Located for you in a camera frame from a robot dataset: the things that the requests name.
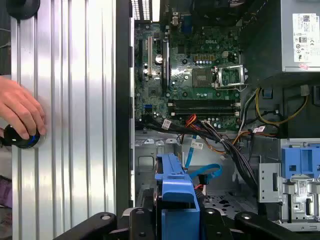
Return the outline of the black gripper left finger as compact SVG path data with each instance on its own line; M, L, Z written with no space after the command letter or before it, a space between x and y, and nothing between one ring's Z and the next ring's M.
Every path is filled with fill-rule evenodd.
M152 212L129 208L120 219L110 212L99 212L56 237L57 240L155 240Z

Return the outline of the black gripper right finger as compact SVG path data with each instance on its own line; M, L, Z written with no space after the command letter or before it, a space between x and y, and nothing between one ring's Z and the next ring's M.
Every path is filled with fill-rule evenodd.
M234 220L225 218L215 208L201 211L203 240L309 240L310 234L290 231L253 212L239 212Z

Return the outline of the person's hand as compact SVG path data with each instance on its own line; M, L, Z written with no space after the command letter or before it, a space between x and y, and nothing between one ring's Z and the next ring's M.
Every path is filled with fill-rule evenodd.
M0 77L0 117L10 124L19 136L46 134L45 113L40 103L17 82Z

